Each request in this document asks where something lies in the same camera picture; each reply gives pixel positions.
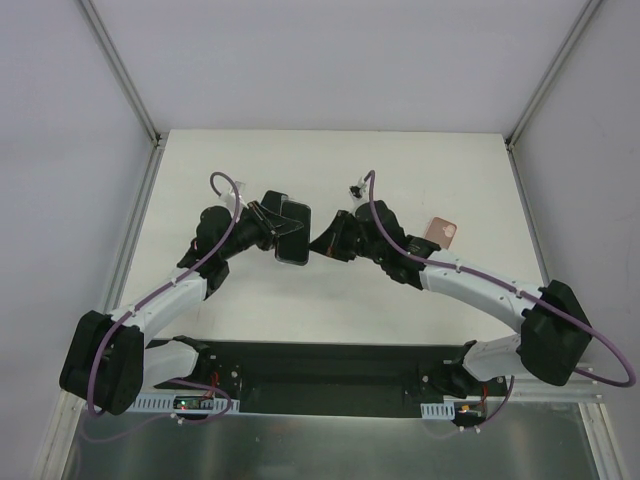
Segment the black phone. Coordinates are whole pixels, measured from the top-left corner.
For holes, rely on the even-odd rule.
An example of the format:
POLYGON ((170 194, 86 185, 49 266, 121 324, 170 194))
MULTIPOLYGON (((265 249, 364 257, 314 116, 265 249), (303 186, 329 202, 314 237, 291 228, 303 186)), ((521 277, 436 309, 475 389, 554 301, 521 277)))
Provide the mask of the black phone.
POLYGON ((299 227, 278 239, 275 258, 282 263, 304 266, 309 261, 311 208, 287 199, 282 202, 280 214, 288 220, 296 221, 299 227))

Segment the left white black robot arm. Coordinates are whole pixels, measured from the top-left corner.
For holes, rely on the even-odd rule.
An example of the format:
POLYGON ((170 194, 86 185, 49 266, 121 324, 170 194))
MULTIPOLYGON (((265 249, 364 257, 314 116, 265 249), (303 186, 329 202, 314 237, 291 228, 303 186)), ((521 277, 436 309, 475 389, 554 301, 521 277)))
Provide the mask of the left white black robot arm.
POLYGON ((306 264, 310 227, 309 206, 274 193, 241 207, 237 216, 223 206, 205 209, 189 249, 164 284, 131 306, 80 318, 60 387, 112 415, 125 412, 142 389, 174 378, 191 389, 213 388, 207 344, 186 336, 156 347, 151 341, 216 292, 229 274, 229 259, 251 247, 273 250, 281 262, 306 264))

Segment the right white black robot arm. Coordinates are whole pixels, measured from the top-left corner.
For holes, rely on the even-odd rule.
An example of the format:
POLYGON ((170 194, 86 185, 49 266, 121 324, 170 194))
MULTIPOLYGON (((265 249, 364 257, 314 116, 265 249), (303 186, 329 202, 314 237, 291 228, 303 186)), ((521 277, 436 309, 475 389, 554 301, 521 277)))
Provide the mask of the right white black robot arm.
POLYGON ((429 369, 429 383, 442 395, 464 398, 485 382, 526 373, 563 386, 592 339, 586 315, 564 283, 536 287, 465 264, 438 244, 405 233, 381 200, 338 211, 310 249, 342 262, 369 259, 400 284, 456 299, 512 330, 500 339, 469 341, 450 362, 429 369))

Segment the black phone case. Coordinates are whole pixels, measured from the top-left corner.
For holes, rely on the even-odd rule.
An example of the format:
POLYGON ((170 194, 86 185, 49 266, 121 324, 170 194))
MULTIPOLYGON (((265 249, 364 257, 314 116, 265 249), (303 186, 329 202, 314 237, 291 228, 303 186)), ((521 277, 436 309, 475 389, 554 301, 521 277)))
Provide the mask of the black phone case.
POLYGON ((262 197, 260 204, 266 210, 276 215, 280 215, 282 213, 283 203, 288 200, 289 196, 285 193, 274 190, 267 190, 262 197))

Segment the pink phone case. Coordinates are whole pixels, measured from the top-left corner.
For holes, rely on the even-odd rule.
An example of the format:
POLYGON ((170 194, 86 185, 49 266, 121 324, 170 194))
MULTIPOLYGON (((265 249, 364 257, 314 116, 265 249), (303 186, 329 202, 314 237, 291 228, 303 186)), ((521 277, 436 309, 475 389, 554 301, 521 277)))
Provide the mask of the pink phone case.
POLYGON ((439 245, 443 249, 449 249, 457 230, 458 227, 455 223, 444 218, 434 216, 426 227, 423 237, 426 240, 439 245))

